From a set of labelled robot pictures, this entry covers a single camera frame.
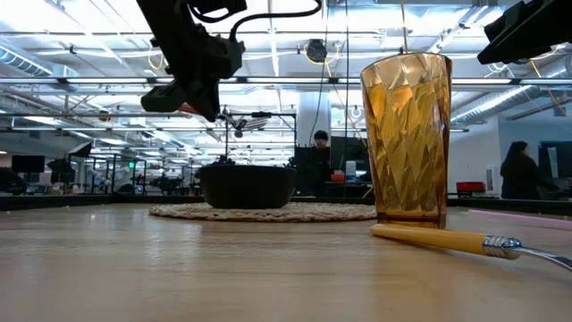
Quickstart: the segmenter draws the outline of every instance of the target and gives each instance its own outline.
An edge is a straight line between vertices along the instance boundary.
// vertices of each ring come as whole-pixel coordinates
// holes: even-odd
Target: pink mat
[[[542,218],[536,216],[522,216],[522,215],[505,214],[505,213],[498,213],[486,210],[475,210],[475,209],[469,209],[468,212],[471,215],[494,217],[503,220],[517,221],[519,223],[528,223],[532,225],[541,225],[551,228],[572,230],[572,221],[566,219],[560,220],[560,219]]]

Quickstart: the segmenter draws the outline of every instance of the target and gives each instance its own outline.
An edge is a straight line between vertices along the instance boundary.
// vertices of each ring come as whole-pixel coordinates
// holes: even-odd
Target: woven placemat
[[[374,206],[291,202],[278,209],[218,209],[206,203],[154,206],[152,216],[213,221],[275,223],[336,222],[377,218]]]

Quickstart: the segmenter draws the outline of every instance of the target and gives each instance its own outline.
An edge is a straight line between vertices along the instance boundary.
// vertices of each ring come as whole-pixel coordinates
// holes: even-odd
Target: wooden table
[[[572,275],[371,237],[374,222],[250,224],[147,205],[0,214],[5,321],[571,321]],[[449,228],[572,257],[572,231],[450,208]]]

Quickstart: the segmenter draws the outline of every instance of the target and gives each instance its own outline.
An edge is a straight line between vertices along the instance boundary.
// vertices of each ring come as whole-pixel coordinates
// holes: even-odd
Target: textured drinking glass
[[[451,68],[443,55],[410,54],[361,73],[380,223],[445,226]]]

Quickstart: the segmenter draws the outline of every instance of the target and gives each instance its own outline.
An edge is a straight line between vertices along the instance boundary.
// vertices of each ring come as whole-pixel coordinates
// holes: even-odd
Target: black bowl
[[[282,208],[296,184],[296,170],[277,166],[207,165],[200,169],[205,201],[214,208]]]

